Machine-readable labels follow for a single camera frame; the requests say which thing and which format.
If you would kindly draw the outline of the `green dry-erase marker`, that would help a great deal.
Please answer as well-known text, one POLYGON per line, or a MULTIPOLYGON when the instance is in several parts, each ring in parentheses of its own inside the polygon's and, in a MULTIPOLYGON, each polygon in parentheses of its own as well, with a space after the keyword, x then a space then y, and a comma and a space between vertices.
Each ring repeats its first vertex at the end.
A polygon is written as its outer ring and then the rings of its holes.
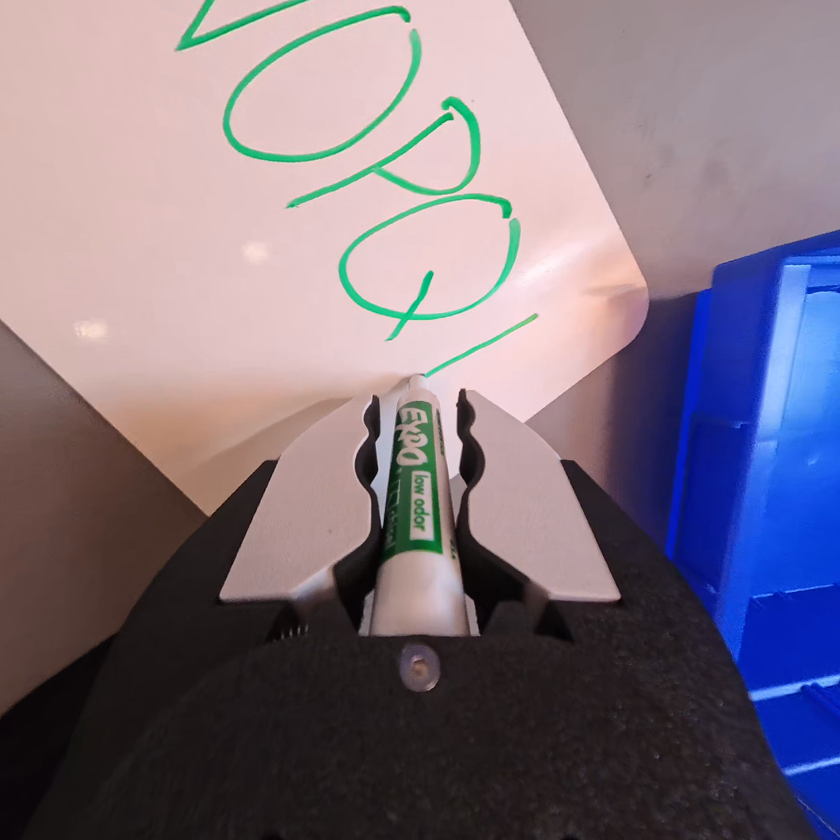
POLYGON ((422 374, 395 407, 369 635, 470 635, 440 405, 422 374))

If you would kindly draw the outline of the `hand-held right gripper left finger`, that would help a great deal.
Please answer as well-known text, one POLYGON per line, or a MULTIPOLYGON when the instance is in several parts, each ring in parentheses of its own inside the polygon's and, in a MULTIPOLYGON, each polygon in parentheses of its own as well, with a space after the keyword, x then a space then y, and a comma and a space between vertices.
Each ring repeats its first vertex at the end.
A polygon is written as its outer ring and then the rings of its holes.
POLYGON ((372 588, 382 520, 372 482, 380 402, 355 398, 282 453, 219 593, 223 603, 312 608, 372 588))

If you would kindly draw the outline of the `white whiteboard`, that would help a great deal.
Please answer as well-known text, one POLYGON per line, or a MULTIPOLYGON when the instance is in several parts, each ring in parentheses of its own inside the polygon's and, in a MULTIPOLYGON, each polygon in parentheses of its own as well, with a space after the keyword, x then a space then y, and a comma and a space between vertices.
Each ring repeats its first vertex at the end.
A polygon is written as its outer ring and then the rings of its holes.
POLYGON ((509 2, 2 2, 2 320, 210 513, 431 373, 528 420, 643 274, 509 2))

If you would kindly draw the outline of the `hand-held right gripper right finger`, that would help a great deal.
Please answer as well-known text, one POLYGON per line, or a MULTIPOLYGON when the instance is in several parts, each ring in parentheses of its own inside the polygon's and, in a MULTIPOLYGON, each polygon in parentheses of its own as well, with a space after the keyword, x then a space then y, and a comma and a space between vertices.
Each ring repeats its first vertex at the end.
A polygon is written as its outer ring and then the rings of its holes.
POLYGON ((456 542, 478 613, 522 602, 617 603, 621 594, 561 458, 477 391, 458 394, 462 444, 456 542))

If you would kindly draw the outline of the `blue plastic bin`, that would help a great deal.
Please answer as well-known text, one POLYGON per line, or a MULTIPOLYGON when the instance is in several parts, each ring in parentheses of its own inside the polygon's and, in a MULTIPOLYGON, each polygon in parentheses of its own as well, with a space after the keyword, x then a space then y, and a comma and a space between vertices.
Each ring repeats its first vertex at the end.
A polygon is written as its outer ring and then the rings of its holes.
POLYGON ((839 828, 838 307, 837 230, 715 268, 666 539, 819 838, 839 828))

